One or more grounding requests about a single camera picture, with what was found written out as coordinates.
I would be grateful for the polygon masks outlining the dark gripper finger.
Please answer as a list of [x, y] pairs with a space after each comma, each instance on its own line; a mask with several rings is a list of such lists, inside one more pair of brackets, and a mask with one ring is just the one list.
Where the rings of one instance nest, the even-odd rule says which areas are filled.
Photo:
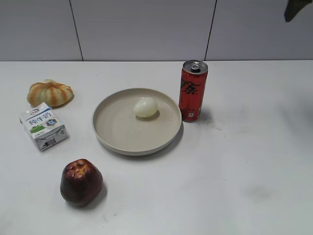
[[288, 0], [284, 11], [285, 22], [291, 22], [294, 17], [307, 5], [311, 4], [312, 0]]

